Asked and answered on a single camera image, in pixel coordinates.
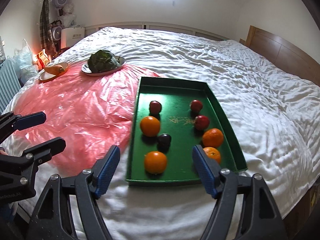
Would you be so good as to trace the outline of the small orange mandarin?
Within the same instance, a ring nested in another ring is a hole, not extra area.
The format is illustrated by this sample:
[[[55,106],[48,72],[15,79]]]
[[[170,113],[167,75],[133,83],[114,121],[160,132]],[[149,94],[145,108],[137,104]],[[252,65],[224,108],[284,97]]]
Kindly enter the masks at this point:
[[[206,156],[210,159],[214,159],[218,164],[221,164],[221,154],[219,150],[214,147],[205,147],[203,148]]]

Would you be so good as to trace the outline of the smooth orange front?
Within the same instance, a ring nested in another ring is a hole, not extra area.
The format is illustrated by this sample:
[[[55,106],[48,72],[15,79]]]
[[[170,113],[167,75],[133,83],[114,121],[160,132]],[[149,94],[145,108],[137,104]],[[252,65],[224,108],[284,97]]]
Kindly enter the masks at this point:
[[[160,132],[161,123],[153,116],[146,116],[140,121],[140,129],[147,137],[155,137]]]

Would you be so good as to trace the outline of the red apple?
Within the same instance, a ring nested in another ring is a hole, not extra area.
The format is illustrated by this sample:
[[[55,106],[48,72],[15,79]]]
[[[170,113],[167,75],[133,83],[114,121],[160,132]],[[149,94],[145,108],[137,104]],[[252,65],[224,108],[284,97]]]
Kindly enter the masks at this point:
[[[205,130],[209,127],[210,120],[205,115],[198,115],[194,120],[194,127],[197,130]]]
[[[151,115],[158,115],[162,111],[162,105],[156,100],[152,100],[149,104],[149,112]]]

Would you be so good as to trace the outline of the dark purple plum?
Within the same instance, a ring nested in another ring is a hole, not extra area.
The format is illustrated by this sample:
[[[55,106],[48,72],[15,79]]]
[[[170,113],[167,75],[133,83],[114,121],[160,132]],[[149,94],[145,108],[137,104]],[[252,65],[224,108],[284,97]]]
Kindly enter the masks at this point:
[[[157,140],[160,147],[169,147],[172,137],[168,133],[163,133],[157,137]]]

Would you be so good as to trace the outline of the small red tomato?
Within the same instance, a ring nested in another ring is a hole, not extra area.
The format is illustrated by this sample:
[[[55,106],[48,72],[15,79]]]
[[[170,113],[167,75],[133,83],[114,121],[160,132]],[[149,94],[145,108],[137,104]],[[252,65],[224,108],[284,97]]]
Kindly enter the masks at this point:
[[[193,113],[199,113],[203,109],[203,103],[200,100],[193,100],[190,103],[190,110]]]

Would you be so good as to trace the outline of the light blue suitcase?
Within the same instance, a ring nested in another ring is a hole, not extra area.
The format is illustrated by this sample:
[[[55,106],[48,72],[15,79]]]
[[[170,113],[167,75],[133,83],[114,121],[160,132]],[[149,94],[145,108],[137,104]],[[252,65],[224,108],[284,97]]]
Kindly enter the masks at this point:
[[[17,75],[19,70],[14,59],[1,63],[1,113],[21,89]]]

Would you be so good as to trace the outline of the orange oval dish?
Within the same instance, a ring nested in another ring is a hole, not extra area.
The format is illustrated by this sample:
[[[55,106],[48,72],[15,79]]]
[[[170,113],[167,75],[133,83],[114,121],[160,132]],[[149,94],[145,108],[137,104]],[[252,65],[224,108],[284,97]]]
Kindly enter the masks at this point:
[[[64,67],[64,69],[65,69],[64,72],[60,73],[59,75],[52,75],[52,74],[45,72],[45,70],[44,70],[44,72],[39,77],[39,81],[40,82],[48,82],[48,81],[52,81],[53,79],[55,79],[57,77],[60,77],[61,75],[64,75],[68,70],[68,63],[61,62],[58,64],[61,64]]]

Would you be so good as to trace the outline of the pink plastic sheet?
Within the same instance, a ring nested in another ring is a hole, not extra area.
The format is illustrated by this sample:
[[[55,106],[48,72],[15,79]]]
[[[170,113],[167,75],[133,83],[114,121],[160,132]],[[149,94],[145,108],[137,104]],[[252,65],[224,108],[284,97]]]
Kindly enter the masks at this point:
[[[102,158],[112,145],[125,149],[129,143],[138,83],[156,73],[126,64],[105,76],[91,77],[76,65],[61,77],[35,83],[15,102],[14,112],[46,114],[46,122],[16,132],[8,141],[11,153],[55,137],[65,150],[50,162],[61,173],[75,175]]]

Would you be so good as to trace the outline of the clear blue plastic bag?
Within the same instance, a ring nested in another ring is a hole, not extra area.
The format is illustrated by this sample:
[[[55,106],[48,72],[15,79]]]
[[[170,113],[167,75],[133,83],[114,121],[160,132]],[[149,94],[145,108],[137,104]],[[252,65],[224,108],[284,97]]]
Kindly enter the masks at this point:
[[[38,74],[38,68],[34,64],[33,52],[26,41],[23,39],[22,48],[14,50],[15,71],[20,85],[24,84]]]

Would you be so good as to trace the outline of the orange snack packet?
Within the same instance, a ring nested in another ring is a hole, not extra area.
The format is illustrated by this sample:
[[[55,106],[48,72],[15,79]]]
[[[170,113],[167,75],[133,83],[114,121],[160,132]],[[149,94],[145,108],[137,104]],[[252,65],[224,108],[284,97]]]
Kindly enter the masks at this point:
[[[36,58],[39,71],[43,70],[50,63],[50,57],[47,55],[45,49],[42,49],[36,54]]]

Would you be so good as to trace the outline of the black white striped plate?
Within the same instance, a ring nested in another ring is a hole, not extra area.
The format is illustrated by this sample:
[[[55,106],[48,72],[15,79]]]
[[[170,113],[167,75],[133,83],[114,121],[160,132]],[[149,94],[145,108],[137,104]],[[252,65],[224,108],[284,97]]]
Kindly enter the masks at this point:
[[[81,66],[81,71],[88,75],[88,76],[92,76],[92,77],[98,77],[98,76],[104,76],[104,75],[109,75],[109,74],[113,74],[119,70],[121,70],[126,62],[126,60],[121,57],[121,56],[115,56],[116,60],[118,61],[118,63],[120,64],[120,66],[116,69],[113,69],[113,70],[108,70],[106,72],[101,72],[101,73],[93,73],[91,72],[91,70],[89,69],[88,65],[87,65],[87,62],[84,63],[82,66]]]

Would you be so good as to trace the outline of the small white fan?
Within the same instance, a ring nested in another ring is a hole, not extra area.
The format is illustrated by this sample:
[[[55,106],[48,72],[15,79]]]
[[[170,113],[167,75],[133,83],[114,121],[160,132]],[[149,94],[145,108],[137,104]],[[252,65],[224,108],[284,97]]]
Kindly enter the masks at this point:
[[[61,39],[62,28],[60,26],[52,27],[51,31],[53,41],[59,41]]]

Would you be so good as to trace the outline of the white bed sheet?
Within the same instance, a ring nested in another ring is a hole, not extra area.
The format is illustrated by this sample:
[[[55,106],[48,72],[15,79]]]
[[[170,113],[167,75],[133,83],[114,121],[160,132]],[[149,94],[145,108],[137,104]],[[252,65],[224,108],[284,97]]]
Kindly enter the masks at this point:
[[[165,31],[106,27],[62,59],[76,63],[110,45],[135,66],[204,81],[221,103],[248,165],[287,217],[319,177],[319,87],[287,74],[238,42]],[[213,209],[203,187],[143,194],[120,164],[102,207],[116,239],[199,239]]]

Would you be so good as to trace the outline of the green rectangular tray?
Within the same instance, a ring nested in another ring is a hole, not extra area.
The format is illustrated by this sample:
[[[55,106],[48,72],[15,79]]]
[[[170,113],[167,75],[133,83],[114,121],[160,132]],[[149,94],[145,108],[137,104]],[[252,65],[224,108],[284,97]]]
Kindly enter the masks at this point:
[[[157,116],[161,124],[160,134],[171,136],[171,144],[160,148],[156,137],[145,136],[140,121],[150,114],[152,100],[162,105]],[[139,81],[135,112],[132,122],[126,180],[131,186],[184,186],[200,183],[192,160],[192,149],[202,143],[202,131],[194,127],[195,114],[190,104],[199,100],[203,104],[200,113],[210,120],[210,128],[218,128],[224,135],[221,167],[233,172],[247,170],[240,144],[219,101],[205,82],[163,77],[142,77]],[[149,174],[144,168],[144,157],[151,151],[163,152],[168,159],[167,168],[161,174]]]

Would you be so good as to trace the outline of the wooden headboard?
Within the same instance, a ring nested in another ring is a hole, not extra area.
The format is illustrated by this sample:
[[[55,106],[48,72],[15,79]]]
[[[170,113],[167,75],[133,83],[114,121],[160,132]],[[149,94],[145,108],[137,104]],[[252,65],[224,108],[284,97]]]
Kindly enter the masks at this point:
[[[240,39],[239,42],[265,57],[279,69],[319,85],[319,63],[280,36],[250,26],[247,38]]]

